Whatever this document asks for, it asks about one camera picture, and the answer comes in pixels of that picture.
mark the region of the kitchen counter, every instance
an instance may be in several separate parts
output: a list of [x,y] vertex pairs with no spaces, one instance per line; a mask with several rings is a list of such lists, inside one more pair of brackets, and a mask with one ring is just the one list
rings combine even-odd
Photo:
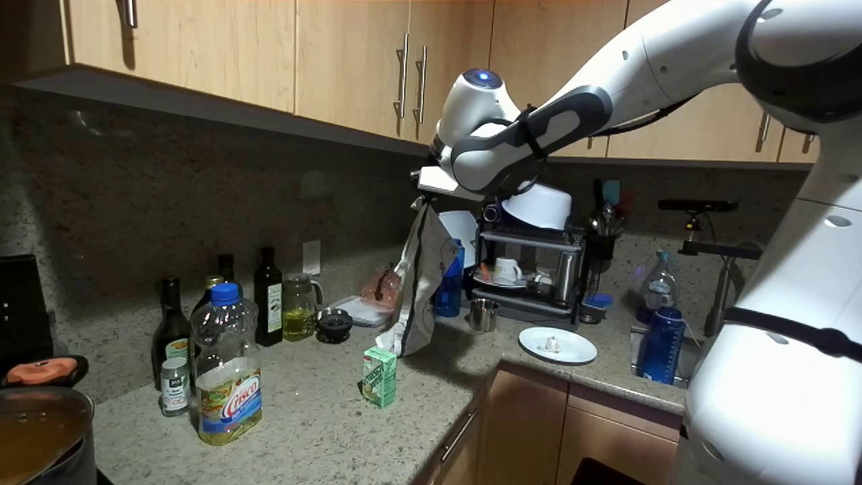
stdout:
[[96,407],[96,465],[124,481],[408,481],[460,410],[501,361],[682,411],[683,387],[637,379],[623,318],[578,326],[596,341],[586,365],[558,365],[518,344],[528,324],[497,318],[474,333],[454,318],[434,341],[399,361],[399,394],[384,410],[360,398],[360,352],[377,328],[353,328],[345,344],[317,340],[264,351],[264,421],[240,441],[210,446],[189,417],[162,417],[158,394],[136,387]]

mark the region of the glass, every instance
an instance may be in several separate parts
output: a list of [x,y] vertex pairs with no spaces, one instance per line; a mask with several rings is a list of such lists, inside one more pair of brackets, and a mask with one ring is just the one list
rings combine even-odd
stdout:
[[309,333],[314,333],[317,324],[317,306],[321,306],[321,285],[303,274],[303,272],[290,272],[285,279],[285,318],[283,318],[283,330],[285,340],[295,341]]

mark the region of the cooking pot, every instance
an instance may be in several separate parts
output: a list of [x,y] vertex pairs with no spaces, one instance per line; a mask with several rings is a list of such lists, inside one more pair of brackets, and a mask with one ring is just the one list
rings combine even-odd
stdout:
[[72,387],[0,387],[0,437],[0,481],[96,481],[91,404]]

